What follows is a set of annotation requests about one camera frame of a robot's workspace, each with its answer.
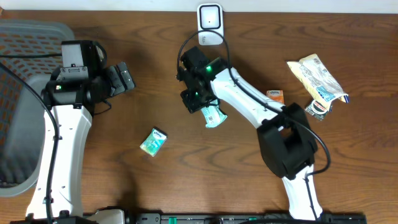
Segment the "teal wet-wipe packet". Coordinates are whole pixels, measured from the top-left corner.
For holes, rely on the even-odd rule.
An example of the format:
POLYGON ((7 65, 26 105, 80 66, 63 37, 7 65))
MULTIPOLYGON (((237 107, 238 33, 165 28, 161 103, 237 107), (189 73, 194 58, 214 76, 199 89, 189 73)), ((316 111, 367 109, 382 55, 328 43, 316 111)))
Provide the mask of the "teal wet-wipe packet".
POLYGON ((220 100, 213 100, 209 106, 201 109, 206 121, 206 128, 215 128, 223 123, 228 115, 220 110, 220 100))

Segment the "large yellow snack bag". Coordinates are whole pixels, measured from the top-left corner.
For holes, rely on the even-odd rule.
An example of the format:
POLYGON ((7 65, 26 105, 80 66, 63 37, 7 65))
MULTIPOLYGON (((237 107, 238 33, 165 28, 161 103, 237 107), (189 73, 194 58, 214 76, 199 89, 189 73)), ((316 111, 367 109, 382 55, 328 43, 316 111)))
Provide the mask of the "large yellow snack bag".
POLYGON ((288 61, 287 65, 312 98, 327 111, 335 100, 349 103, 349 95, 324 66, 317 54, 311 54, 299 61, 288 61))

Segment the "orange tissue packet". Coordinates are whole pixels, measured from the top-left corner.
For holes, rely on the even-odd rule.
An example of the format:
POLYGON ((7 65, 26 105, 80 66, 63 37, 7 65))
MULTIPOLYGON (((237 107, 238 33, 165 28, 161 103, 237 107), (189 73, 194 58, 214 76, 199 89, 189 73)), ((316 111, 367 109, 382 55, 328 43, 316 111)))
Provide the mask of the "orange tissue packet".
POLYGON ((282 90, 267 90, 266 96, 276 102, 284 103, 284 92, 282 90))

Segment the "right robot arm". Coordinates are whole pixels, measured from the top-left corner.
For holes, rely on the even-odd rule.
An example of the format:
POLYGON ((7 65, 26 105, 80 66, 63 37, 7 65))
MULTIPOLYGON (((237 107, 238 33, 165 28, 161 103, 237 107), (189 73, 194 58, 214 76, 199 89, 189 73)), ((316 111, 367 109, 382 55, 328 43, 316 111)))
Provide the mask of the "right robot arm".
POLYGON ((190 113, 224 101, 255 127, 264 163, 284 183, 292 218, 321 218, 323 210, 312 177, 318 147, 298 104, 285 106, 270 99, 249 84, 229 60, 210 60, 198 47, 178 53, 176 78, 186 84, 181 97, 190 113))

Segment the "green Kleenex tissue packet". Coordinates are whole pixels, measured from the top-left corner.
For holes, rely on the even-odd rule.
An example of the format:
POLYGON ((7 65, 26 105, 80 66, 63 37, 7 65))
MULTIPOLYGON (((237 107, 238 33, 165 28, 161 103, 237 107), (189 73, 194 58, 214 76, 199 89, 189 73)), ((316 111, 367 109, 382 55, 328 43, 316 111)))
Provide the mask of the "green Kleenex tissue packet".
POLYGON ((140 149, 146 152, 148 155, 154 157, 164 145, 167 140, 167 135, 157 129, 153 128, 148 137, 140 145, 140 149))

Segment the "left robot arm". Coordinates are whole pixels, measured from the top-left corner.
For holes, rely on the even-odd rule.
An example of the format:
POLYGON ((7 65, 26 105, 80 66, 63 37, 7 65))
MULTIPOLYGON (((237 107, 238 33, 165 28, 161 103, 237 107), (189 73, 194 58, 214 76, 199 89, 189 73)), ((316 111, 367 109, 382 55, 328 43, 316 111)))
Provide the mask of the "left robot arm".
POLYGON ((127 65, 107 66, 107 53, 94 40, 61 43, 63 65, 41 93, 26 88, 44 109, 45 137, 37 186, 23 223, 129 223, 129 212, 108 206, 86 215, 81 170, 95 106, 135 88, 127 65))

